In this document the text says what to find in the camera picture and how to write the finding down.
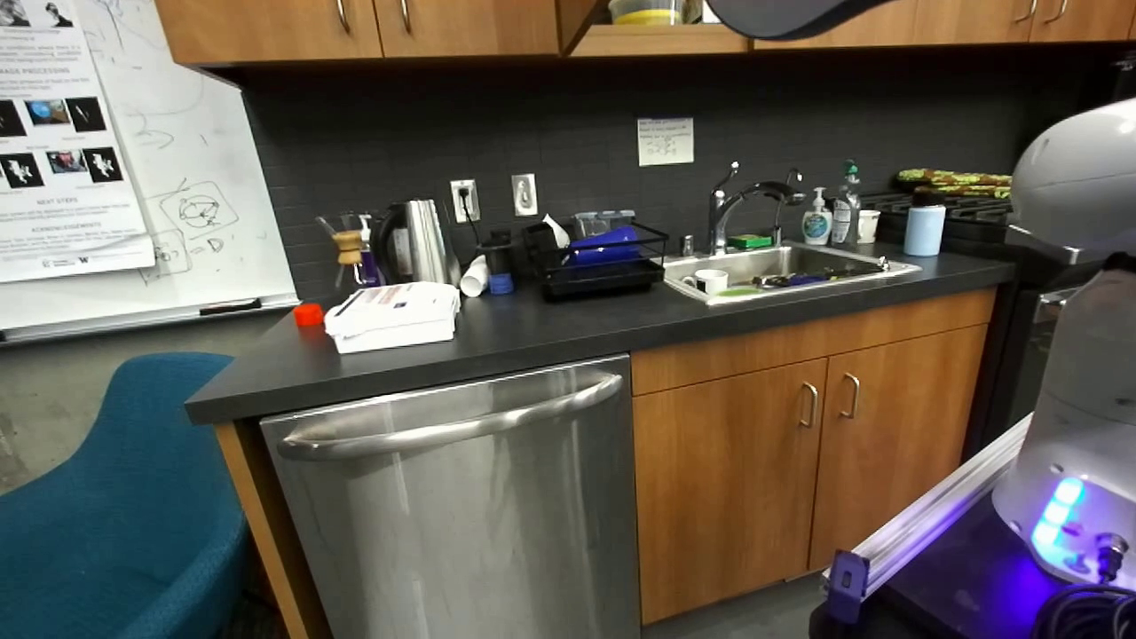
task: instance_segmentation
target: cabinet drawer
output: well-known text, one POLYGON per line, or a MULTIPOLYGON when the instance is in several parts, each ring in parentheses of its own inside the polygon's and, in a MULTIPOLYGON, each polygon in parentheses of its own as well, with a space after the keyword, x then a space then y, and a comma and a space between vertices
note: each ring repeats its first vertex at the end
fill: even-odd
POLYGON ((715 377, 740 377, 768 364, 822 357, 838 352, 873 349, 889 339, 909 339, 954 327, 990 323, 995 290, 944 295, 909 304, 889 304, 870 313, 847 313, 795 327, 775 327, 760 333, 685 339, 670 349, 633 353, 633 389, 654 395, 715 377))

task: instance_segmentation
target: upper cabinet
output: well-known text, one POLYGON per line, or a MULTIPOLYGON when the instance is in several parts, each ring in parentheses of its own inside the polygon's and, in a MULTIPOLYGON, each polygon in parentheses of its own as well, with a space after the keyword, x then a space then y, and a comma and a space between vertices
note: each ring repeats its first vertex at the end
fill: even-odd
POLYGON ((751 49, 1122 41, 1136 0, 889 0, 829 33, 751 49))
POLYGON ((386 58, 566 52, 596 0, 374 0, 386 58))
POLYGON ((381 58, 370 0, 160 0, 155 11, 189 68, 381 58))
POLYGON ((1119 41, 1131 37, 1136 0, 1033 0, 1028 11, 1028 41, 1119 41))
POLYGON ((592 24, 572 58, 717 58, 744 49, 749 37, 725 24, 592 24))
POLYGON ((160 0, 179 64, 555 58, 596 0, 160 0))

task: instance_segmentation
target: paper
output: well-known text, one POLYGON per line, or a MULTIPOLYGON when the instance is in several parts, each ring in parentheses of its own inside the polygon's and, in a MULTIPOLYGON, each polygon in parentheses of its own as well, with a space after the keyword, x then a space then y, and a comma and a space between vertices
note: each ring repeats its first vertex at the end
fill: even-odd
POLYGON ((638 165, 696 164, 696 116, 638 116, 638 165))
POLYGON ((456 339, 456 318, 374 331, 374 333, 341 333, 332 337, 332 352, 353 353, 353 352, 383 352, 383 349, 408 349, 408 344, 433 344, 433 339, 456 339))
POLYGON ((417 323, 451 323, 459 313, 459 286, 438 280, 408 280, 386 286, 360 286, 353 298, 328 313, 328 333, 374 333, 417 323))
POLYGON ((0 0, 0 280, 151 263, 75 7, 0 0))

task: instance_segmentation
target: bottle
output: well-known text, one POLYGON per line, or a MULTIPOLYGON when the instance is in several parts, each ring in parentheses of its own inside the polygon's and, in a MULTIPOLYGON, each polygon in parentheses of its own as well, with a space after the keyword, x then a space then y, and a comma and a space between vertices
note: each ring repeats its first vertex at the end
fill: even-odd
POLYGON ((841 194, 829 207, 829 243, 854 243, 854 219, 858 219, 858 165, 844 164, 841 194))
POLYGON ((696 255, 696 234, 680 234, 680 250, 679 255, 696 255))
POLYGON ((822 187, 812 190, 812 207, 801 217, 805 243, 826 243, 829 234, 829 209, 822 207, 822 187))
POLYGON ((381 286, 383 282, 383 271, 381 271, 381 259, 370 243, 370 217, 374 213, 360 213, 360 265, 356 265, 356 282, 360 286, 381 286))

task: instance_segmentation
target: kettle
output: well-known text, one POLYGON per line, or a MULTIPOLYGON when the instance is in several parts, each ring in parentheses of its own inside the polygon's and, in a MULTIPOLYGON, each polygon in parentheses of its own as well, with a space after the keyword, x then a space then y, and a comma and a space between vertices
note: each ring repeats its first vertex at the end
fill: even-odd
POLYGON ((406 198, 381 232, 375 255, 386 280, 451 282, 451 250, 433 198, 406 198))

